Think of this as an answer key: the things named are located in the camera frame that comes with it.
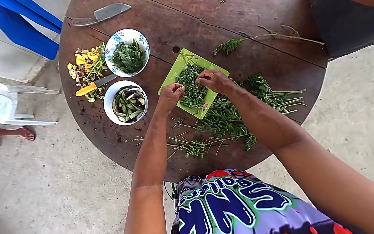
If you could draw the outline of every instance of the foot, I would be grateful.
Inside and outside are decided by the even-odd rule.
[[[35,134],[30,129],[28,129],[26,127],[22,127],[20,129],[18,129],[18,131],[19,131],[18,135],[22,136],[27,141],[34,141],[35,140]]]

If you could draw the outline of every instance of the blue fabric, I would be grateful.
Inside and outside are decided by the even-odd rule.
[[[55,59],[59,45],[35,29],[21,15],[56,33],[62,22],[32,0],[0,0],[0,29],[15,44],[48,59]]]

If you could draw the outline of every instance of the yellow knife handle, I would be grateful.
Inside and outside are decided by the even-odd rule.
[[[77,97],[83,96],[85,94],[88,94],[88,93],[92,92],[93,90],[95,90],[97,88],[98,87],[96,86],[95,82],[91,82],[89,86],[84,87],[84,88],[80,89],[79,91],[77,91],[76,96]]]

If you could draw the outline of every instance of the graphic print shirt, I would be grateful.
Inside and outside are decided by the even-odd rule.
[[[173,187],[172,234],[359,233],[245,171],[189,176]]]

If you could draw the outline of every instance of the green cutting board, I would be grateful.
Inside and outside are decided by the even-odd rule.
[[[190,52],[186,49],[182,49],[180,54],[178,55],[177,59],[174,62],[174,65],[172,66],[171,70],[169,71],[167,78],[165,78],[163,85],[161,86],[160,90],[158,91],[158,95],[161,94],[161,89],[169,84],[175,83],[177,76],[183,71],[184,68],[186,68],[187,64],[186,61],[184,61],[183,57],[181,54],[186,54],[186,55],[194,55],[195,57],[191,60],[194,64],[201,66],[205,68],[206,70],[211,70],[211,69],[219,69],[221,70],[227,77],[229,77],[229,72],[226,71],[225,69],[205,60],[204,58],[196,55],[193,52]],[[205,97],[205,104],[208,105],[207,108],[205,108],[202,112],[199,112],[195,114],[196,110],[191,109],[189,107],[186,107],[184,105],[181,105],[180,102],[178,102],[177,106],[180,107],[181,109],[187,111],[188,113],[194,115],[195,117],[199,118],[202,120],[207,111],[209,110],[211,104],[213,103],[214,99],[216,98],[217,93],[211,91],[210,89],[207,91],[207,95]]]

